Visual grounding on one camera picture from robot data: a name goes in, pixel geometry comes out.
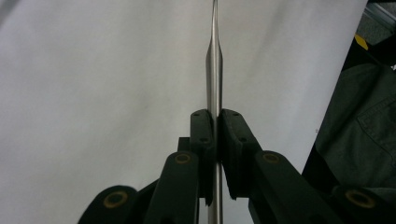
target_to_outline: yellow label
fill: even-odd
[[[356,39],[356,42],[358,42],[358,44],[359,44],[362,48],[364,48],[365,50],[368,50],[368,49],[369,49],[369,47],[367,46],[366,41],[365,41],[361,36],[355,35],[355,39]]]

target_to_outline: metal rod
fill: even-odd
[[[212,117],[215,150],[218,153],[218,117],[221,110],[222,95],[222,55],[219,45],[217,0],[213,1],[212,36],[206,55],[206,91],[207,110]],[[213,202],[208,209],[209,224],[222,224],[222,170],[219,157],[214,170]]]

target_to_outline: gray fabric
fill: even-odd
[[[396,191],[396,75],[362,64],[341,74],[316,141],[342,185]]]

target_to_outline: white backdrop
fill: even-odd
[[[299,171],[365,2],[219,1],[223,106]],[[158,178],[206,106],[211,13],[211,0],[20,1],[0,27],[1,222],[76,223],[101,190]],[[251,223],[247,200],[224,199],[224,223]]]

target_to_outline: stainless steel shaft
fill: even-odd
[[[206,55],[207,110],[212,118],[215,150],[218,151],[219,113],[222,91],[222,55],[219,44],[218,0],[213,1],[212,36]],[[214,170],[213,202],[209,206],[209,224],[222,224],[222,169],[219,157]]]

